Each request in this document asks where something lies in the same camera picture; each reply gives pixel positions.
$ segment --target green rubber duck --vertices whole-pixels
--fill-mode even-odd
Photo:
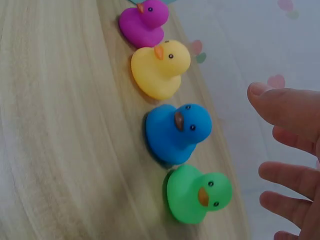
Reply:
[[[186,164],[170,175],[166,193],[169,208],[179,222],[198,224],[207,212],[223,209],[229,204],[232,185],[222,173],[203,174]]]

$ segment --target hand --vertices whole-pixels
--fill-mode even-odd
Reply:
[[[320,92],[289,88],[272,89],[253,83],[248,99],[258,114],[274,125],[273,137],[282,144],[306,151],[320,159]],[[261,205],[297,225],[299,236],[280,231],[275,240],[320,239],[320,171],[279,162],[265,162],[261,178],[290,188],[309,200],[266,191]]]

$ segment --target fingernail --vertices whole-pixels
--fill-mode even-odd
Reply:
[[[273,89],[271,86],[262,82],[254,82],[250,85],[250,92],[256,96],[260,96],[271,89]]]

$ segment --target pink heart pattern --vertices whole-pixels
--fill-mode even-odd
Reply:
[[[268,85],[274,89],[283,89],[286,86],[286,80],[281,74],[271,76],[268,79]]]
[[[286,12],[291,12],[294,9],[292,0],[278,0],[278,6]]]
[[[202,52],[203,44],[200,40],[195,40],[191,43],[192,51],[194,55],[199,55]]]

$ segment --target yellow rubber duck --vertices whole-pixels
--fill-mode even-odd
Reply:
[[[138,49],[131,59],[133,77],[151,98],[171,98],[181,84],[181,74],[191,64],[188,49],[176,40],[165,41],[154,48]]]

